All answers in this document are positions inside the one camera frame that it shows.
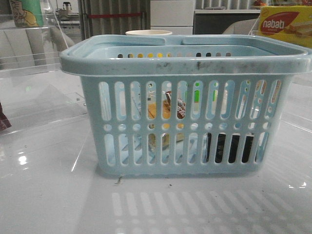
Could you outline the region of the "black gripper finger in basket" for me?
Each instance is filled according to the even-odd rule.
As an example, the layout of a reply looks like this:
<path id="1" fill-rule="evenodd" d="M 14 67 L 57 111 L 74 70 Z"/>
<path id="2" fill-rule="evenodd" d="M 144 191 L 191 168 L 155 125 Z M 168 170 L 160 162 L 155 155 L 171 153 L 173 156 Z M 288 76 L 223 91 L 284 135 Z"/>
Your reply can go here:
<path id="1" fill-rule="evenodd" d="M 252 144 L 253 144 L 254 135 L 247 135 L 245 138 L 245 143 L 242 153 L 242 163 L 247 163 L 251 154 Z M 219 134 L 217 136 L 217 147 L 215 151 L 215 163 L 221 163 L 223 160 L 224 149 L 225 149 L 226 134 Z M 228 157 L 229 163 L 234 163 L 237 158 L 238 146 L 240 142 L 240 135 L 234 134 L 231 138 L 230 143 L 230 152 Z M 206 147 L 206 162 L 209 161 L 210 156 L 212 155 L 212 134 L 207 133 L 207 147 Z"/>

